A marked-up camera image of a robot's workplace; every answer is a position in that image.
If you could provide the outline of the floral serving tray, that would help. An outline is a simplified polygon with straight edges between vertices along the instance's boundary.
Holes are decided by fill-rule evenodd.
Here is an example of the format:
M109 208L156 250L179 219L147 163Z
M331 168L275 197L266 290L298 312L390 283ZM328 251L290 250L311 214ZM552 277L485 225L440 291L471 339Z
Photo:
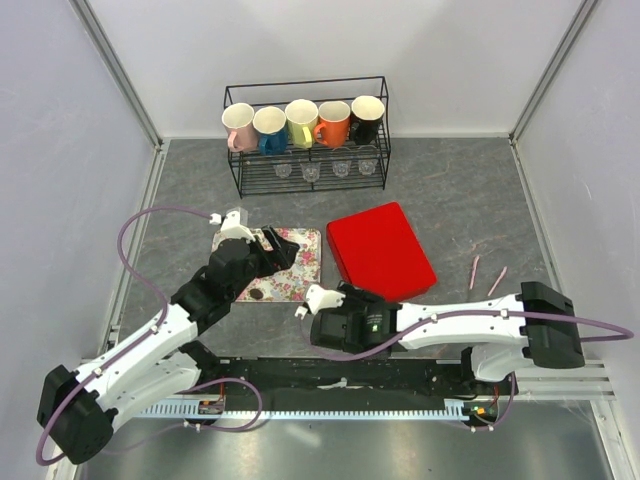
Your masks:
M271 247L261 229L252 230L255 234L255 240L259 240L265 249L270 250ZM255 279L236 300L229 298L232 301L301 302L304 300L308 286L320 281L320 233L314 229L274 229L285 239L299 244L300 249L295 264L280 265L280 271L274 275ZM223 241L219 238L218 233L214 235L212 252ZM254 300L249 295L251 289L261 290L264 297L261 300Z

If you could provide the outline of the red box lid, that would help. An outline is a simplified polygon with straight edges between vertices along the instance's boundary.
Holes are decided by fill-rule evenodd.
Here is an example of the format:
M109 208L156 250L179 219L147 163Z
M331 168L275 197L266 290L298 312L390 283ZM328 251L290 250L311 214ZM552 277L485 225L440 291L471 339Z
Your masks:
M402 302L436 285L436 273L404 210L386 203L330 221L327 241L342 279Z

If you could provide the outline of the pink-tipped metal tongs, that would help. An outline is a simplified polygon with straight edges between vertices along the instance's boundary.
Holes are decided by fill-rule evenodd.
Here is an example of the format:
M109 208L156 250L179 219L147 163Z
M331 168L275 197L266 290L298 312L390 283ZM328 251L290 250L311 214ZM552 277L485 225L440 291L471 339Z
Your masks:
M471 292L475 286L476 283L476 276L477 276L477 272L478 272L478 266L479 266L479 261L480 261L480 256L476 255L471 263L471 270L470 270L470 275L469 275L469 284L468 284L468 292ZM493 282L493 284L491 285L490 289L488 290L486 296L487 297L491 297L494 292L496 291L496 289L498 288L498 286L500 285L500 283L502 282L502 280L504 279L504 277L506 276L508 272L508 267L504 266L500 273L498 274L497 278L495 279L495 281Z

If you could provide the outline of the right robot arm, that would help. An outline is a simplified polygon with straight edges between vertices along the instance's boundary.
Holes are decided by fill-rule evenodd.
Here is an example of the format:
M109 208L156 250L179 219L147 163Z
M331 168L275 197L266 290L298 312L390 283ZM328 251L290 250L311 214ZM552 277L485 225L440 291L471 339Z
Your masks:
M527 366L585 364L572 301L537 281L522 283L516 294L450 305L394 303L347 283L334 290L313 284L295 315L313 317L310 344L335 350L336 361L465 345L457 377L473 394Z

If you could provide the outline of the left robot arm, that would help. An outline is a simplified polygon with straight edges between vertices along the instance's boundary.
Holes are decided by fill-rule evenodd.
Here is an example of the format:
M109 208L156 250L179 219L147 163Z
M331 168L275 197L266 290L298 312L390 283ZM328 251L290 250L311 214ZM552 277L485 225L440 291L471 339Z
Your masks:
M260 237L244 226L221 227L223 239L197 270L146 324L103 355L69 370L59 365L44 379L36 420L43 434L36 448L41 466L52 440L59 458L80 465L96 456L113 434L139 411L193 388L208 393L219 369L204 359L199 336L229 314L256 279L290 269L299 245L272 227Z

